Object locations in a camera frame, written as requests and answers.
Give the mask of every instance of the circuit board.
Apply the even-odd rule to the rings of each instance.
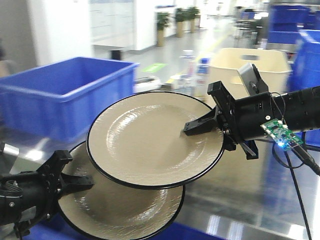
[[[297,135],[288,129],[287,125],[277,118],[267,121],[260,126],[284,151],[304,143]]]

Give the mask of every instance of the wire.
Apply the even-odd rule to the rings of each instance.
[[[20,231],[17,223],[14,223],[14,228],[15,228],[15,232],[18,234],[17,237],[19,238],[19,240],[23,240],[22,235],[21,235],[21,231]]]
[[[274,103],[275,107],[277,108],[277,110],[279,111],[279,113],[280,113],[280,115],[281,115],[281,121],[282,121],[282,122],[284,122],[285,124],[287,124],[287,123],[286,123],[286,120],[285,120],[285,114],[286,114],[286,101],[285,101],[284,97],[283,97],[280,93],[275,92],[275,91],[274,91],[274,92],[271,92],[271,94],[277,94],[277,95],[279,95],[279,96],[281,97],[282,102],[283,102],[283,112],[280,110],[280,108],[279,108],[278,104],[276,103],[276,101],[275,101],[275,97],[271,95],[271,99],[272,99],[272,101],[273,101],[273,103]]]
[[[274,142],[274,143],[272,144],[272,155],[273,155],[274,159],[275,159],[281,166],[283,166],[283,167],[285,167],[285,168],[287,168],[287,169],[298,169],[298,168],[300,168],[300,167],[302,167],[302,166],[304,165],[303,162],[302,162],[299,166],[289,166],[289,165],[287,165],[285,162],[283,162],[283,161],[281,160],[281,158],[280,158],[279,155],[277,154],[275,146],[276,146],[276,143]]]
[[[302,197],[301,197],[301,193],[300,193],[300,190],[299,190],[299,186],[298,186],[297,178],[296,178],[296,175],[295,175],[295,171],[294,171],[294,169],[292,167],[292,163],[291,163],[290,157],[289,157],[289,155],[288,155],[288,153],[286,151],[284,152],[284,155],[285,155],[285,158],[286,158],[286,160],[288,162],[288,165],[290,166],[290,173],[291,173],[291,176],[292,176],[292,180],[293,180],[293,183],[294,183],[296,194],[298,196],[298,200],[299,200],[299,204],[300,204],[300,208],[301,208],[301,212],[302,212],[302,216],[303,216],[303,221],[304,221],[304,224],[305,224],[306,233],[308,235],[309,240],[312,240],[311,231],[310,231],[310,227],[309,227],[309,223],[308,223],[308,219],[307,219],[307,214],[306,214],[306,211],[305,211],[304,203],[302,201]]]

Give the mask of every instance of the beige plate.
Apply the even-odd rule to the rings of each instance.
[[[63,196],[62,216],[79,232],[108,240],[150,237],[167,227],[181,209],[185,187],[141,190],[117,184],[92,165],[86,144],[71,151],[73,161],[63,173],[91,175],[95,185],[87,191]]]
[[[186,136],[185,123],[210,111],[195,98],[149,92],[122,99],[92,124],[87,149],[108,178],[141,189],[188,183],[206,173],[222,154],[223,134]]]

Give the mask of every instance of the blue storage bin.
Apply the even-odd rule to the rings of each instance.
[[[314,13],[314,12],[309,13],[309,15],[307,16],[307,18],[305,20],[303,29],[314,30],[316,28],[316,21],[317,21],[316,13]]]
[[[305,23],[309,13],[310,8],[301,5],[274,5],[270,11],[269,22],[271,24]]]
[[[298,32],[299,27],[297,23],[273,23],[270,25],[269,30],[281,32]]]
[[[7,127],[70,142],[96,116],[133,94],[137,63],[76,57],[0,78]]]
[[[320,86],[320,30],[301,30],[290,81],[294,90]]]
[[[296,44],[299,32],[295,31],[269,31],[268,43],[274,44]]]
[[[320,30],[320,11],[317,11],[315,13],[314,29],[315,30]]]

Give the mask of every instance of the white bottle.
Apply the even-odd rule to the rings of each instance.
[[[184,94],[194,96],[196,88],[196,62],[193,56],[193,50],[183,50],[183,55],[180,57],[180,69],[182,79],[184,80]]]
[[[194,97],[200,101],[206,101],[209,78],[209,58],[201,58],[196,72],[196,86]]]

